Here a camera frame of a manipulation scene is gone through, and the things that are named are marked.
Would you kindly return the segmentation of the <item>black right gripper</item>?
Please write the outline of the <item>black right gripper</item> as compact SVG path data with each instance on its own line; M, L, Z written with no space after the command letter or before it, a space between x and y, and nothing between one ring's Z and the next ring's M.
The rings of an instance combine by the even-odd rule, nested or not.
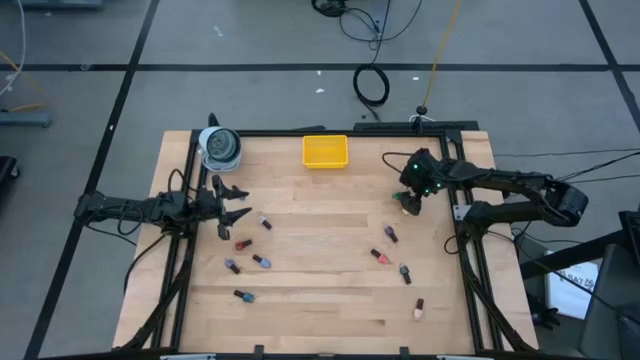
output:
M403 203L410 204L410 213L413 216L418 216L421 212L422 201L419 200L419 196L436 194L447 186L447 165L447 158L438 160L426 148L420 148L409 157L400 173L399 181L414 193L403 193Z

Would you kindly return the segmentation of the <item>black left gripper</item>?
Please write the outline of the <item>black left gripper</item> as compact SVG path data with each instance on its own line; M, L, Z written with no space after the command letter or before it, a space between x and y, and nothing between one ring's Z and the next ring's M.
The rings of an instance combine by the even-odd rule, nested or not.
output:
M247 197L248 192L240 190L233 185L228 188L224 185L219 175L212 177L212 190L201 190L195 200L194 210L195 217L199 222L206 220L217 220L218 237L224 241L230 239L229 227L242 218L244 215L252 211L251 207L239 210L227 211L225 207L226 200L239 199Z

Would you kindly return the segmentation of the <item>yellow plastic basket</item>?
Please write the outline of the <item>yellow plastic basket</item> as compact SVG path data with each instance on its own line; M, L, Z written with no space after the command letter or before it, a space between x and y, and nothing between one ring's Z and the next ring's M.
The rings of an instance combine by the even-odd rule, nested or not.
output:
M340 169L349 163L345 135L304 136L302 162L308 169Z

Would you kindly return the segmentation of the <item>black slanted beam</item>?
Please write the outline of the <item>black slanted beam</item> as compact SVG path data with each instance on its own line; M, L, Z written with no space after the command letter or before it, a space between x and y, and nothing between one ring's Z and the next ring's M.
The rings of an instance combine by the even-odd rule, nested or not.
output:
M525 262L520 266L521 275L524 279L529 279L545 275L551 271L562 270L572 265L600 259L604 256L605 250L609 245L620 246L627 252L623 247L623 241L624 233L622 230L618 230L591 241Z

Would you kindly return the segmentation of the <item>white printed box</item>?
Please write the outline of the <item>white printed box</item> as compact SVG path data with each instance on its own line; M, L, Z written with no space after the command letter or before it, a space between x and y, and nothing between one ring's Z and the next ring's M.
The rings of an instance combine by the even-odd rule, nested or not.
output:
M545 300L563 316L584 320L591 296L575 284L592 292L598 277L598 265L585 262L545 275Z

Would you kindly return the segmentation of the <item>black monitor edge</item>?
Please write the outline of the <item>black monitor edge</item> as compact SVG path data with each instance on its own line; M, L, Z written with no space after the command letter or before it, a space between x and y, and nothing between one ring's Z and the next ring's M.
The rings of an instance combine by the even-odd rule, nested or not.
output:
M640 267L640 211L621 211L619 219L624 233L623 247Z

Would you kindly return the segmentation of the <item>dark grey chair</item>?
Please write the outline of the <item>dark grey chair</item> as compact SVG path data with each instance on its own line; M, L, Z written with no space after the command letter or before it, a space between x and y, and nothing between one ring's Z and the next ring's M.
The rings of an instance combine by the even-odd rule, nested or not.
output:
M579 350L594 359L640 360L640 266L620 246L605 250Z

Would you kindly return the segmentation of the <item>grey floor base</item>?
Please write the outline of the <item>grey floor base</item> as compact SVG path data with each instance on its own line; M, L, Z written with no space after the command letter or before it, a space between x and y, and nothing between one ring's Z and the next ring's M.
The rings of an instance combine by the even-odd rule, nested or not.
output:
M48 128L52 117L47 112L5 112L0 111L0 125L6 126L40 126Z

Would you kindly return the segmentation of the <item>black floor object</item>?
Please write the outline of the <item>black floor object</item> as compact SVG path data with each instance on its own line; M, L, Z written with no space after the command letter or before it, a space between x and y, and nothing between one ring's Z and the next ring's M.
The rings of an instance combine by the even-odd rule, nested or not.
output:
M21 172L18 168L18 160L11 156L0 156L0 190L9 183L19 178Z

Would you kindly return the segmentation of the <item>grey floor platform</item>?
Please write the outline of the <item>grey floor platform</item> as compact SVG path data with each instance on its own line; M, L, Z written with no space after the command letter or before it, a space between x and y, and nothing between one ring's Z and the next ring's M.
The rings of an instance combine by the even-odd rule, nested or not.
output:
M25 9L38 10L97 10L105 0L10 0Z

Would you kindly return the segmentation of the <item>black aluminium table frame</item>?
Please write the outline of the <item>black aluminium table frame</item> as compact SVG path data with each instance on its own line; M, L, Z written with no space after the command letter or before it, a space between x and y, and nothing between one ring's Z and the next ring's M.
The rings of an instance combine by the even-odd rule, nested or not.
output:
M403 346L414 354L508 348L484 308L468 305L454 253L453 198L442 192L426 199L417 217L405 216L392 199L400 190L398 168L420 148L492 166L487 133L465 131L458 143L439 135L353 134L349 163L338 170L306 168L302 136L292 130L246 131L242 142L241 166L223 180L249 193L244 206L252 211L227 241L211 222L192 241L170 242L156 228L143 227L115 345L129 341L156 306L167 262L191 250L188 289L168 311L161 336L162 345L184 352L246 353L255 345L269 353L336 354L391 354ZM248 239L251 246L234 249ZM379 263L371 249L391 263ZM271 267L262 268L254 254ZM236 262L239 275L225 258ZM410 285L401 264L409 268ZM254 302L242 301L234 290L253 294ZM415 321L418 298L424 299L424 315Z

